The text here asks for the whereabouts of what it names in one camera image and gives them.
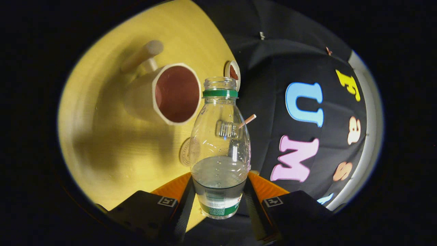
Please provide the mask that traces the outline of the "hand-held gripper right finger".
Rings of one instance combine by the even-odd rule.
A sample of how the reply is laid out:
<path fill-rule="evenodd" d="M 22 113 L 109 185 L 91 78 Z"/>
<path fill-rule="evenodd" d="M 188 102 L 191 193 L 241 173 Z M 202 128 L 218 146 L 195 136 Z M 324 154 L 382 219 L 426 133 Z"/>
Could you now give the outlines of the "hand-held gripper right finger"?
<path fill-rule="evenodd" d="M 289 192 L 253 172 L 244 196 L 255 238 L 264 245 L 309 245 L 334 216 L 306 192 Z"/>

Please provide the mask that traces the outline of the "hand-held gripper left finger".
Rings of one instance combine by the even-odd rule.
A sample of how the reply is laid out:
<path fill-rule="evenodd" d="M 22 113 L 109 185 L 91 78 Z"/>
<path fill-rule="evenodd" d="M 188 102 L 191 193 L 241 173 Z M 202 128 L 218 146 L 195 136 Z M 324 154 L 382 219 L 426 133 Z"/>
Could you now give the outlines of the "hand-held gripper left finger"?
<path fill-rule="evenodd" d="M 152 192 L 137 191 L 105 214 L 135 237 L 154 245 L 183 242 L 195 198 L 190 173 Z"/>

